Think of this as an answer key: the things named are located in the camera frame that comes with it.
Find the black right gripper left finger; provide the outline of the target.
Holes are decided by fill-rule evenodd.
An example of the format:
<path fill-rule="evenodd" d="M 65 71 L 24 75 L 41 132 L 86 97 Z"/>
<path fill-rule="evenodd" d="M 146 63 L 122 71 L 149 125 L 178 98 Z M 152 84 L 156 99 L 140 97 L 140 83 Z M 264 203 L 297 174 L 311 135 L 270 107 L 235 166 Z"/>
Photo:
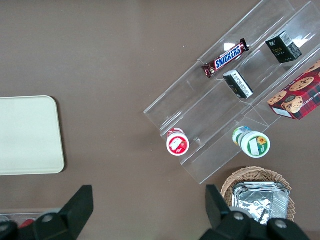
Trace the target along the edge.
<path fill-rule="evenodd" d="M 36 240 L 76 240 L 94 210 L 93 187 L 83 185 L 57 212 L 49 212 L 32 225 Z"/>

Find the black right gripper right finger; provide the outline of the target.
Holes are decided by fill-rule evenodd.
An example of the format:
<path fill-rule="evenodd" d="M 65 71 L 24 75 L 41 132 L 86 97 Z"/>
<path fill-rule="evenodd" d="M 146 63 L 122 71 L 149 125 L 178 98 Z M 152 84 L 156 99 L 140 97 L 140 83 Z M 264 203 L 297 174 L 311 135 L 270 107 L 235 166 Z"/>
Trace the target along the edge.
<path fill-rule="evenodd" d="M 246 240 L 251 230 L 250 218 L 231 211 L 215 185 L 205 189 L 205 209 L 211 224 L 200 240 Z"/>

